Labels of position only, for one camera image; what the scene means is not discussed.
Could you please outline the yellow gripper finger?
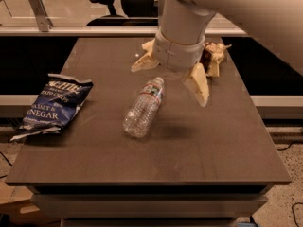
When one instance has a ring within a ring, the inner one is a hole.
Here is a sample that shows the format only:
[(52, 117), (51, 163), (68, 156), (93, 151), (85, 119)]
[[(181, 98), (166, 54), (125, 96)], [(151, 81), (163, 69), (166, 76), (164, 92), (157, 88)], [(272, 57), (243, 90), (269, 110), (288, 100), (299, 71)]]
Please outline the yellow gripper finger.
[(182, 82), (194, 94), (199, 105), (204, 107), (209, 98), (209, 87), (203, 65), (196, 63), (185, 73)]
[(133, 73), (141, 70), (151, 70), (159, 65), (159, 61), (152, 56), (151, 52), (147, 52), (138, 59), (131, 67)]

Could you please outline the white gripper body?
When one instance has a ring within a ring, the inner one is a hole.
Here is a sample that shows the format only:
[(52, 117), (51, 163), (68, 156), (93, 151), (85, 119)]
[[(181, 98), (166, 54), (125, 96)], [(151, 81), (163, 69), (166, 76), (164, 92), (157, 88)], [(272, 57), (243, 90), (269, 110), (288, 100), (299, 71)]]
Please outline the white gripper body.
[(156, 32), (151, 55), (164, 67), (173, 72), (186, 71), (201, 58), (205, 36), (197, 43), (182, 45), (165, 37), (161, 29)]

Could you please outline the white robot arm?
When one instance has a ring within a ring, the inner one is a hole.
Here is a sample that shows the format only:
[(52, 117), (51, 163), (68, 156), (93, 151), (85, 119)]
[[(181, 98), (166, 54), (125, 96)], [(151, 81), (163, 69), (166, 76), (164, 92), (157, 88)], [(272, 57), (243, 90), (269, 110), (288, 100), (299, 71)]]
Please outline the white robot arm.
[(155, 38), (132, 70), (161, 65), (184, 72), (184, 84), (205, 106), (209, 89), (200, 58), (205, 29), (217, 13), (303, 73), (303, 0), (165, 0)]

